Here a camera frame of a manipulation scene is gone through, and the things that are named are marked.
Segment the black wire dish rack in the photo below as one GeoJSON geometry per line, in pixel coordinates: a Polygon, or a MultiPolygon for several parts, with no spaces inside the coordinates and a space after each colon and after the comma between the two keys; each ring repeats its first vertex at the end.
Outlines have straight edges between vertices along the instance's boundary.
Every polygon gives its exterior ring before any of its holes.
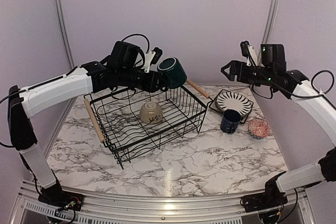
{"type": "Polygon", "coordinates": [[[139,89],[115,89],[86,94],[104,135],[102,145],[110,150],[117,164],[123,165],[162,145],[181,139],[190,132],[200,132],[207,108],[212,102],[189,84],[165,92],[148,93],[139,89]],[[148,101],[158,103],[163,119],[146,124],[140,108],[148,101]]]}

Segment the square floral black-backed plate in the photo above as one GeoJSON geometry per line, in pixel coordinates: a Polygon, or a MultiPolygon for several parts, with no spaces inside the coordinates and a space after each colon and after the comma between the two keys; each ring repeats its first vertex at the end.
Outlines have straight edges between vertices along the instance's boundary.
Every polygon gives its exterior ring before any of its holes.
{"type": "MultiPolygon", "coordinates": [[[[224,91],[229,91],[229,90],[222,89],[222,90],[218,93],[218,95],[219,95],[220,93],[224,92],[224,91]]],[[[250,102],[252,103],[252,110],[253,110],[254,102],[253,102],[252,100],[250,100],[250,102]]],[[[217,113],[219,113],[219,114],[223,114],[223,113],[224,113],[223,111],[220,112],[220,111],[217,111],[216,109],[213,108],[213,101],[210,103],[210,108],[211,108],[213,111],[215,111],[215,112],[217,112],[217,113]]],[[[249,116],[250,116],[251,113],[252,113],[252,111],[251,111],[248,115],[246,115],[246,116],[244,116],[244,117],[241,117],[240,124],[245,124],[245,123],[247,122],[247,119],[249,118],[249,116]]]]}

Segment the beige ceramic bowl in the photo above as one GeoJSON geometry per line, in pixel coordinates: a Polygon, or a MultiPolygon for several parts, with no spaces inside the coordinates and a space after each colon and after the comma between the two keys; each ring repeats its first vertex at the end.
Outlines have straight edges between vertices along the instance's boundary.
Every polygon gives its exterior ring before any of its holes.
{"type": "Polygon", "coordinates": [[[160,123],[163,119],[163,110],[158,103],[148,101],[140,108],[140,119],[146,124],[160,123]]]}

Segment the white striped round plate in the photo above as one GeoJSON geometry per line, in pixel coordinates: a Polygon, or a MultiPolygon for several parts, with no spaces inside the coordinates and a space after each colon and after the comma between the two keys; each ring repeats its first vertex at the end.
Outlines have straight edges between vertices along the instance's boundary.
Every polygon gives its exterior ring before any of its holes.
{"type": "Polygon", "coordinates": [[[252,103],[247,97],[231,91],[220,93],[216,98],[215,104],[223,112],[235,110],[241,117],[248,115],[252,111],[252,103]]]}

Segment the navy blue mug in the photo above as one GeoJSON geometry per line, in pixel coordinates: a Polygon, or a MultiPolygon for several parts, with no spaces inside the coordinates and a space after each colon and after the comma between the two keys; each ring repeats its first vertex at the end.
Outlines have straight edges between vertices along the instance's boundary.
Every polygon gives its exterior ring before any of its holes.
{"type": "Polygon", "coordinates": [[[241,121],[241,116],[239,112],[236,110],[228,109],[223,114],[223,117],[220,123],[221,124],[220,129],[224,133],[233,134],[237,130],[238,125],[240,124],[240,121],[241,121]]]}

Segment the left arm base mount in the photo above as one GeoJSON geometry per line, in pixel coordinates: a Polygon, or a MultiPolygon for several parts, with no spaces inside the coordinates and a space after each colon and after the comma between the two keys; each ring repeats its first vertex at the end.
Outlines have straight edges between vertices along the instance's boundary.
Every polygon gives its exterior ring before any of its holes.
{"type": "Polygon", "coordinates": [[[60,208],[60,211],[70,208],[75,211],[80,211],[84,196],[79,193],[63,190],[55,173],[53,171],[52,173],[56,179],[56,183],[47,189],[42,186],[38,189],[36,177],[34,178],[35,189],[39,194],[38,201],[57,206],[60,208]]]}

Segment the dark green mug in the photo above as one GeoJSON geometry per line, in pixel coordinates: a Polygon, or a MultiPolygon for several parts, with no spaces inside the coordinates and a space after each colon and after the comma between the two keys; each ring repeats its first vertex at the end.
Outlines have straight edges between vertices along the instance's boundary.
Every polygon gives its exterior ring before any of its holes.
{"type": "Polygon", "coordinates": [[[168,87],[170,89],[179,88],[187,81],[187,75],[181,63],[175,57],[164,59],[157,66],[157,70],[167,77],[168,87]]]}

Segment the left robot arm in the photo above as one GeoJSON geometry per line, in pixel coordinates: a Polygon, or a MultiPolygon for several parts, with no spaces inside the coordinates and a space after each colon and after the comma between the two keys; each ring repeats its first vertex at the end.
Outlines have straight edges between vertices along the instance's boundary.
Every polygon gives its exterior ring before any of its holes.
{"type": "Polygon", "coordinates": [[[146,92],[164,89],[167,87],[166,78],[150,70],[162,53],[158,47],[143,52],[139,46],[117,41],[111,54],[101,61],[83,64],[30,87],[10,88],[6,99],[11,147],[20,153],[25,165],[39,181],[43,194],[54,205],[63,205],[66,193],[37,145],[30,118],[58,103],[106,89],[128,87],[146,92]]]}

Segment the grey reindeer round plate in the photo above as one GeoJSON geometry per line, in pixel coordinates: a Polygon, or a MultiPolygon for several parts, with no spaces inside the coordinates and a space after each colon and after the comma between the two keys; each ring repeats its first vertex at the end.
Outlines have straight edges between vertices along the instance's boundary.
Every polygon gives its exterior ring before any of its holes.
{"type": "Polygon", "coordinates": [[[213,108],[216,109],[217,111],[222,112],[221,108],[220,108],[220,107],[218,106],[218,104],[217,104],[217,97],[218,97],[218,96],[216,96],[216,97],[214,98],[214,101],[213,101],[213,108]]]}

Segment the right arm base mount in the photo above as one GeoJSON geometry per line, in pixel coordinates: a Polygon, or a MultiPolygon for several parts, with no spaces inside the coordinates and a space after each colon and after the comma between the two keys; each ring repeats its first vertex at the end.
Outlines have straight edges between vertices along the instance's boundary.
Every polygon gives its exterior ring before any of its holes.
{"type": "Polygon", "coordinates": [[[265,190],[262,193],[242,196],[240,205],[244,207],[245,212],[284,206],[288,202],[286,193],[281,192],[276,184],[277,179],[284,173],[282,172],[269,179],[265,183],[265,190]]]}

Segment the blue white patterned bowl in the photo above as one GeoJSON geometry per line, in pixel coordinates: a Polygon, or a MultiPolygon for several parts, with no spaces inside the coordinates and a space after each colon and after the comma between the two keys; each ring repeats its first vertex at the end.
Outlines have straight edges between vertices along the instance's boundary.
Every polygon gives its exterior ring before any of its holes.
{"type": "Polygon", "coordinates": [[[248,132],[256,139],[262,139],[270,134],[268,123],[261,119],[252,119],[248,122],[248,132]]]}

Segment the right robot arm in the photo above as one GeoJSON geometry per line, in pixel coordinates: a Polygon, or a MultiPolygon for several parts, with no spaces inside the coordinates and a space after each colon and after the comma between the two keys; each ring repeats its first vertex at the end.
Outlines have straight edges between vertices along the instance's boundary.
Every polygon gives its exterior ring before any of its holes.
{"type": "MultiPolygon", "coordinates": [[[[262,44],[261,64],[256,64],[254,48],[248,41],[240,44],[241,54],[246,61],[232,60],[221,67],[221,73],[230,81],[252,86],[268,86],[280,91],[287,99],[301,106],[325,131],[335,144],[335,105],[325,93],[318,91],[312,81],[299,70],[287,70],[285,49],[282,44],[262,44]]],[[[304,167],[285,172],[270,179],[260,203],[271,207],[280,196],[292,189],[311,187],[323,181],[335,181],[335,149],[331,149],[320,160],[304,167]]]]}

